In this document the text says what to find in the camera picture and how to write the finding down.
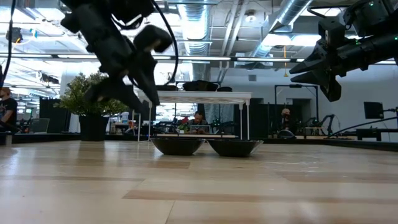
black bowl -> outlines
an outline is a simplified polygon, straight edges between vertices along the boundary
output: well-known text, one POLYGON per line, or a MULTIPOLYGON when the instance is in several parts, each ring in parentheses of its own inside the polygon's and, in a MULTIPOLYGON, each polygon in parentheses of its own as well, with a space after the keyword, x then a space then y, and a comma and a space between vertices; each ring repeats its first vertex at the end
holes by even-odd
POLYGON ((191 156, 205 142, 204 139, 151 138, 155 147, 165 155, 191 156))
POLYGON ((262 141, 240 139, 209 139, 207 142, 220 156, 228 157, 249 157, 262 144, 262 141))

monitor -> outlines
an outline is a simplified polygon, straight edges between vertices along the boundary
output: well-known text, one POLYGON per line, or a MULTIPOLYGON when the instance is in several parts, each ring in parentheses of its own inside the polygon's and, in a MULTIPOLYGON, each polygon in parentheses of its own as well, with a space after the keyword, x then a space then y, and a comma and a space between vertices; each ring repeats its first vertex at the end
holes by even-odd
POLYGON ((363 102, 366 119, 384 119, 383 104, 378 102, 363 102))
POLYGON ((30 121, 29 132, 30 133, 47 133, 49 128, 50 119, 48 118, 36 118, 30 121))

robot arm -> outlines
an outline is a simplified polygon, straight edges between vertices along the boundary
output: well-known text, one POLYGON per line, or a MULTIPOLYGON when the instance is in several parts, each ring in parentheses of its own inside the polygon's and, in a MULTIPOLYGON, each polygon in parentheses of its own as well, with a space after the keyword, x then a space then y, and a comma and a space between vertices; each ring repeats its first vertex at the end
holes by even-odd
POLYGON ((157 61, 151 51, 163 52, 172 44, 171 36, 156 26, 146 26, 131 42, 123 36, 114 24, 125 29, 136 29, 144 17, 155 9, 153 0, 61 0, 71 10, 61 25, 73 33, 81 32, 88 42, 87 51, 94 53, 101 66, 99 70, 109 78, 92 86, 85 94, 88 101, 102 101, 114 98, 133 110, 143 113, 143 106, 134 94, 133 86, 123 83, 127 75, 157 106, 154 68, 157 61), (123 26, 135 20, 129 26, 123 26))
POLYGON ((306 72, 292 82, 320 85, 329 99, 341 96, 336 76, 351 70, 367 70, 369 65, 394 58, 398 64, 398 10, 388 0, 359 0, 345 10, 345 24, 338 17, 326 17, 319 26, 321 39, 312 54, 290 70, 291 74, 306 72), (345 31, 354 27, 362 39, 347 39, 345 31))
POLYGON ((323 119, 322 119, 322 121, 320 121, 319 123, 317 123, 317 127, 322 127, 323 126, 323 123, 326 121, 326 119, 328 119, 329 118, 329 124, 328 124, 328 127, 326 128, 327 130, 328 130, 328 135, 330 135, 330 134, 332 134, 333 133, 333 131, 331 130, 331 125, 333 124, 333 119, 335 118, 335 115, 334 114, 329 114, 329 115, 326 115, 323 119))

ductwork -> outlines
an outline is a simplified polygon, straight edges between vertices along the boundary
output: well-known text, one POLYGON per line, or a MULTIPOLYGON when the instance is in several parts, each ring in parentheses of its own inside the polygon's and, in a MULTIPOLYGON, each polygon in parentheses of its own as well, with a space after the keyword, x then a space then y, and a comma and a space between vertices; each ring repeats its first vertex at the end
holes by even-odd
MULTIPOLYGON (((210 6, 202 4, 179 4, 178 11, 182 20, 182 35, 188 40, 203 40, 208 36, 210 6)), ((186 42, 187 55, 208 55, 208 43, 186 42)), ((193 80, 209 80, 210 65, 192 63, 193 80)))
POLYGON ((296 19, 306 10, 311 2, 312 0, 283 0, 279 11, 268 16, 266 19, 265 29, 263 28, 262 30, 262 33, 265 35, 264 40, 255 48, 251 57, 266 57, 273 48, 273 46, 267 45, 265 41, 268 33, 277 29, 283 29, 283 27, 292 27, 296 19))

person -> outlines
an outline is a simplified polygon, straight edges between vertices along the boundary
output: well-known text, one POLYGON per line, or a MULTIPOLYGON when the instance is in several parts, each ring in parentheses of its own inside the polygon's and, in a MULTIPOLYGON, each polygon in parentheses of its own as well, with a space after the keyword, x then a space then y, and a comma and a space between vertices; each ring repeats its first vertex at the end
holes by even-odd
MULTIPOLYGON (((195 112, 194 119, 188 121, 188 129, 191 130, 192 125, 207 125, 207 121, 203 119, 203 113, 200 111, 195 112)), ((198 128, 190 131, 192 134, 208 134, 204 128, 198 128)))
MULTIPOLYGON (((7 87, 0 89, 0 98, 0 120, 15 127, 17 124, 17 101, 11 98, 11 90, 7 87)), ((6 125, 0 126, 0 131, 10 130, 6 125)))
POLYGON ((281 112, 282 115, 282 129, 289 130, 290 110, 284 108, 281 112))

